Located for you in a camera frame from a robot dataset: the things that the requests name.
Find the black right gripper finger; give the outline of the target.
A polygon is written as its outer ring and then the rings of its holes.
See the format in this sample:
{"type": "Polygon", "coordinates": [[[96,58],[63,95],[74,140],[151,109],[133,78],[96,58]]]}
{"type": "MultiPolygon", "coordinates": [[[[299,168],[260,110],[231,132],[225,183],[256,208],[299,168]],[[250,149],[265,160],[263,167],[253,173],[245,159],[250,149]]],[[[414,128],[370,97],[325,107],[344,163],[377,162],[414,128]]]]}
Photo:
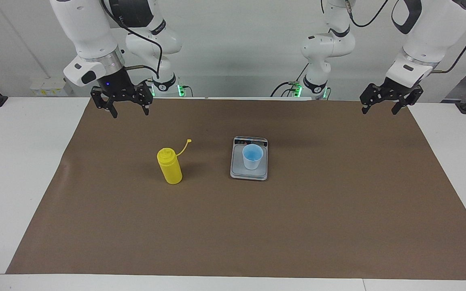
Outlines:
{"type": "Polygon", "coordinates": [[[107,99],[102,98],[104,91],[98,86],[93,86],[91,90],[91,98],[94,104],[98,109],[104,109],[109,111],[113,118],[118,117],[118,112],[114,107],[113,97],[108,97],[107,99]]]}
{"type": "Polygon", "coordinates": [[[149,107],[153,103],[153,95],[150,90],[150,85],[146,82],[141,82],[135,86],[135,97],[137,104],[142,107],[144,114],[149,115],[149,107]]]}

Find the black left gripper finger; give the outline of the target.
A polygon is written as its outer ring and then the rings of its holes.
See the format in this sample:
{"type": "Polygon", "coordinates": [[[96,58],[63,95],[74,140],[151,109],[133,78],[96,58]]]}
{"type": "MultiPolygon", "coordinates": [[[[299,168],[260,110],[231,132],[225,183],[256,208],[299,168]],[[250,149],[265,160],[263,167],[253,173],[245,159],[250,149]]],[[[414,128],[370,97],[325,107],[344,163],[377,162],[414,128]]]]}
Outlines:
{"type": "Polygon", "coordinates": [[[370,83],[360,95],[360,102],[362,105],[361,112],[367,114],[371,106],[381,103],[383,96],[381,96],[381,88],[373,83],[370,83]]]}
{"type": "Polygon", "coordinates": [[[404,107],[415,105],[423,92],[422,87],[414,87],[404,94],[397,93],[396,102],[393,106],[393,114],[396,115],[404,107]]]}

